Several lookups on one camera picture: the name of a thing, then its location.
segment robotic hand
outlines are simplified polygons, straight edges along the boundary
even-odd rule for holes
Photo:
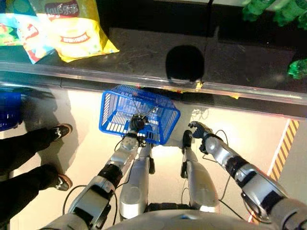
[[[269,219],[278,229],[307,229],[307,206],[288,198],[285,190],[255,165],[248,163],[229,148],[206,125],[192,121],[194,138],[201,138],[200,151],[212,154],[242,189],[242,198],[257,217]]]
[[[145,138],[138,137],[148,122],[146,116],[134,115],[127,134],[121,141],[104,168],[76,197],[67,214],[57,218],[42,229],[100,230],[111,209],[109,201],[121,178],[125,175],[139,146],[145,145]]]

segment blue basket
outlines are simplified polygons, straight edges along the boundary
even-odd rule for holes
[[[169,98],[120,85],[102,94],[99,129],[123,136],[134,114],[148,117],[149,124],[138,135],[156,145],[164,145],[168,141],[180,118],[180,111]]]
[[[0,92],[0,131],[16,128],[21,122],[21,94]]]

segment black pants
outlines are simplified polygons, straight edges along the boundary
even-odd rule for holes
[[[22,136],[0,140],[0,174],[19,168],[38,151],[51,143],[46,128]],[[20,212],[37,195],[39,190],[53,187],[58,172],[51,165],[42,165],[27,173],[0,182],[0,226]]]

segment yellow snack bag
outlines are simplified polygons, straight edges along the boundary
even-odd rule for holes
[[[119,50],[99,24],[95,0],[29,0],[63,61]]]

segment person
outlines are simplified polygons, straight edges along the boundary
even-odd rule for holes
[[[53,141],[66,137],[71,132],[71,125],[60,124],[51,129],[41,128],[22,136],[1,139],[0,175],[19,168],[36,152],[48,148]],[[40,190],[51,187],[67,191],[72,187],[72,182],[48,164],[0,182],[0,226],[26,207]]]

